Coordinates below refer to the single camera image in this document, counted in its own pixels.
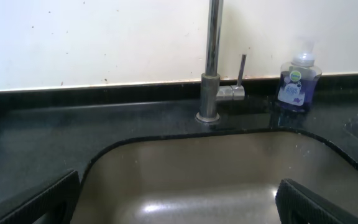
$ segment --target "countertop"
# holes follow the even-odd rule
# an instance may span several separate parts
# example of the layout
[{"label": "countertop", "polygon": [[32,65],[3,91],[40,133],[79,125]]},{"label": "countertop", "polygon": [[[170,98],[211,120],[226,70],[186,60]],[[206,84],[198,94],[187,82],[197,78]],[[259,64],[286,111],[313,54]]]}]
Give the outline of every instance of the countertop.
[{"label": "countertop", "polygon": [[12,110],[0,114],[0,202],[87,164],[105,147],[142,136],[287,127],[332,142],[358,163],[358,139],[344,125],[358,114],[358,91],[322,91],[308,114],[288,116],[272,108],[273,96],[249,95],[219,105],[221,122],[195,120],[199,100]]}]

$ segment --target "hand soap dispenser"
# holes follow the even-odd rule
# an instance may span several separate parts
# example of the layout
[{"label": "hand soap dispenser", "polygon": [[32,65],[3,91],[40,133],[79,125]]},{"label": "hand soap dispenser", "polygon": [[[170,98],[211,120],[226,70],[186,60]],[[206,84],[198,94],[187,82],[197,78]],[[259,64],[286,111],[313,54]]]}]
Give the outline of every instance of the hand soap dispenser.
[{"label": "hand soap dispenser", "polygon": [[313,99],[314,88],[321,70],[314,65],[314,42],[305,42],[302,51],[292,62],[281,66],[276,105],[294,112],[307,112]]}]

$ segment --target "bottle label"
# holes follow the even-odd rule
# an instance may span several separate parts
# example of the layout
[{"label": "bottle label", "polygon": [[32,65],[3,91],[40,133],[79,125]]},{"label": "bottle label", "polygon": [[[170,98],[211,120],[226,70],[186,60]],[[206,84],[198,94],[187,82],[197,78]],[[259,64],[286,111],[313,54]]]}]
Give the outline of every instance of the bottle label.
[{"label": "bottle label", "polygon": [[278,100],[292,105],[302,106],[305,100],[305,93],[301,93],[301,77],[301,73],[298,71],[291,72],[289,78],[285,77],[285,83],[278,92]]}]

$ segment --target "sink basin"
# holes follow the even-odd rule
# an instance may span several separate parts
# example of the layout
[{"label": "sink basin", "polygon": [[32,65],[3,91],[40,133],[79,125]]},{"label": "sink basin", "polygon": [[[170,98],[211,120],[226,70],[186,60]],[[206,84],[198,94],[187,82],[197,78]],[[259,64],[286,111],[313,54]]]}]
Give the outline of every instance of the sink basin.
[{"label": "sink basin", "polygon": [[119,146],[89,170],[71,223],[280,223],[275,194],[291,178],[358,217],[358,171],[290,132]]}]

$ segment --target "green logo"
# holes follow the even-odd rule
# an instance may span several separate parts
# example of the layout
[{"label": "green logo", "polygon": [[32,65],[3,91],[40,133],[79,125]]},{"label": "green logo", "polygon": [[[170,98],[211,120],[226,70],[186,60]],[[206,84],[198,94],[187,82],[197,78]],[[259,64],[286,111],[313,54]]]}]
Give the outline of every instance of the green logo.
[{"label": "green logo", "polygon": [[291,72],[291,74],[290,74],[290,78],[291,78],[291,80],[294,81],[294,82],[297,82],[297,81],[301,80],[301,77],[302,77],[302,75],[301,75],[301,73],[298,72],[298,71],[293,71],[293,72]]}]

